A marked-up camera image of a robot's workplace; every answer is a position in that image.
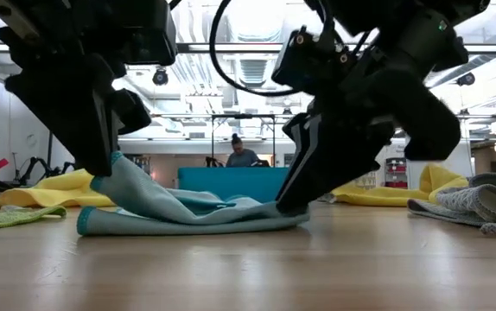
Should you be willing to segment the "red shelf unit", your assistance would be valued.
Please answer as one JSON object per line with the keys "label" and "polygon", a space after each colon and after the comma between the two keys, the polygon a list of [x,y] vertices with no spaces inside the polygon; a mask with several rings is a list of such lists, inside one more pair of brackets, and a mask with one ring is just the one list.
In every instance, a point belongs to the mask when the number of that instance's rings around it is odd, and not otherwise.
{"label": "red shelf unit", "polygon": [[408,188],[407,161],[403,157],[391,157],[385,160],[386,187]]}

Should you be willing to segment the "light blue microfiber towel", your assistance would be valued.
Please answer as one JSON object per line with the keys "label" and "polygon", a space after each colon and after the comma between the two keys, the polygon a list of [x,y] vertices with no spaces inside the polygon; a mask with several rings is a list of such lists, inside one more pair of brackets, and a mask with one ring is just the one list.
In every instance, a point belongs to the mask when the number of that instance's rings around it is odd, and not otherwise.
{"label": "light blue microfiber towel", "polygon": [[108,197],[115,212],[95,206],[81,209],[81,236],[174,236],[264,232],[309,221],[308,211],[287,216],[274,201],[244,195],[222,200],[210,192],[165,188],[119,151],[111,154],[110,176],[93,177],[90,188]]}

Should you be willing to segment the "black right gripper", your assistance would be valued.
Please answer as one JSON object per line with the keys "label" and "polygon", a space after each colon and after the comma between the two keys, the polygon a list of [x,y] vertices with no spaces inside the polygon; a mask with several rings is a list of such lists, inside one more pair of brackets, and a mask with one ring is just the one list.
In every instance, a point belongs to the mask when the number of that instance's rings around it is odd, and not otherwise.
{"label": "black right gripper", "polygon": [[455,114],[421,82],[421,51],[407,38],[380,39],[358,57],[347,49],[312,61],[312,116],[283,127],[296,152],[277,194],[281,214],[378,169],[376,157],[400,126],[412,161],[441,161],[460,141]]}

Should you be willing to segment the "person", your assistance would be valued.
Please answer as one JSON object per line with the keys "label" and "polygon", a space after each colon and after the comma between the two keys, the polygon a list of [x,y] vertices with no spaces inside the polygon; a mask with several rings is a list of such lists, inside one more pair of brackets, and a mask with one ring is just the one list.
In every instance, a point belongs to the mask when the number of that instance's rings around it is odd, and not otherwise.
{"label": "person", "polygon": [[259,160],[258,155],[251,149],[245,149],[241,138],[232,134],[232,153],[229,155],[226,166],[228,168],[250,167]]}

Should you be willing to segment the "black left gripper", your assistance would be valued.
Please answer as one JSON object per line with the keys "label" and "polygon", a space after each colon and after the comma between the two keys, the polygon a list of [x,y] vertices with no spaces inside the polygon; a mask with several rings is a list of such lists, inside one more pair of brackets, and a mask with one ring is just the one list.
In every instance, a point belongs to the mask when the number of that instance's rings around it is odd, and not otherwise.
{"label": "black left gripper", "polygon": [[99,55],[120,49],[120,0],[0,0],[0,40],[22,71],[5,80],[91,175],[111,174],[118,135],[151,123],[133,91],[111,88]]}

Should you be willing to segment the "grey microfiber towel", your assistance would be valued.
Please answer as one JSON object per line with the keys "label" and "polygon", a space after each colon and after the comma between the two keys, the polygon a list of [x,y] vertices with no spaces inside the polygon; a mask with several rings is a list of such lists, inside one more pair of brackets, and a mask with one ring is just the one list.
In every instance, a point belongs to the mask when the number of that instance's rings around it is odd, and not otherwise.
{"label": "grey microfiber towel", "polygon": [[409,200],[410,213],[471,225],[485,235],[496,235],[496,173],[476,175],[466,187],[449,187],[435,195],[434,203]]}

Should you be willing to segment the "black tall test frame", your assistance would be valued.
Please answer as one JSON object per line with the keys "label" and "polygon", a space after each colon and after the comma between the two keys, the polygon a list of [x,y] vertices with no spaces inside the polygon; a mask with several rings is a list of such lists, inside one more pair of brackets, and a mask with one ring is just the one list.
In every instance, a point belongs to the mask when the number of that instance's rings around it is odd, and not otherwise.
{"label": "black tall test frame", "polygon": [[[237,114],[211,114],[209,115],[211,118],[211,125],[212,125],[212,132],[211,132],[211,157],[214,158],[215,156],[215,149],[214,149],[214,142],[215,142],[215,135],[214,132],[217,128],[221,126],[222,123],[224,123],[227,119],[233,118],[233,119],[253,119],[253,118],[258,118],[263,125],[265,125],[267,128],[269,128],[272,131],[272,156],[271,160],[273,161],[272,167],[277,166],[277,153],[276,153],[276,137],[277,137],[277,131],[276,131],[276,125],[277,125],[277,115],[275,114],[250,114],[250,113],[237,113]],[[265,122],[264,119],[269,118],[272,122],[272,125],[269,123]],[[215,120],[216,119],[221,119],[222,122],[219,123],[217,126],[215,126]]]}

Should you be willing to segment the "yellow microfiber towel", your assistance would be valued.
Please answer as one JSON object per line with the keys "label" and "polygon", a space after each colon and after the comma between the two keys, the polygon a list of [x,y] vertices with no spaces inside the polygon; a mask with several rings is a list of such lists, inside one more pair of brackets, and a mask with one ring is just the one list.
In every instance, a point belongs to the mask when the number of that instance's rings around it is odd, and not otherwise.
{"label": "yellow microfiber towel", "polygon": [[43,179],[33,187],[12,188],[0,194],[0,207],[115,206],[107,196],[91,189],[92,180],[92,175],[79,169]]}
{"label": "yellow microfiber towel", "polygon": [[407,207],[409,200],[436,203],[436,195],[453,187],[467,187],[467,178],[437,164],[427,164],[419,177],[417,189],[375,187],[364,189],[353,182],[334,189],[331,194],[338,202],[355,206]]}

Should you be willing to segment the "lime green microfiber towel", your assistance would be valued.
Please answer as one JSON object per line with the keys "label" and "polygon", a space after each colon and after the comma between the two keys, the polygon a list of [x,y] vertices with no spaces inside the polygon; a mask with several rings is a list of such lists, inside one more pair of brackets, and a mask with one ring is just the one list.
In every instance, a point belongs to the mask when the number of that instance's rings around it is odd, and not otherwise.
{"label": "lime green microfiber towel", "polygon": [[25,225],[48,216],[65,218],[67,210],[63,206],[44,207],[41,209],[21,208],[19,206],[12,206],[8,209],[5,207],[0,210],[0,228]]}

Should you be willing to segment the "teal plastic bin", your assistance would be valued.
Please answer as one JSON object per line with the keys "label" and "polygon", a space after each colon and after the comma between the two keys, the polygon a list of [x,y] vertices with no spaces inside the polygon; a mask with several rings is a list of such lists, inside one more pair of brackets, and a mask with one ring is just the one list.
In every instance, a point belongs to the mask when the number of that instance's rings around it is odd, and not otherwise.
{"label": "teal plastic bin", "polygon": [[244,195],[266,203],[273,201],[288,173],[287,168],[179,168],[179,189],[209,192],[222,200]]}

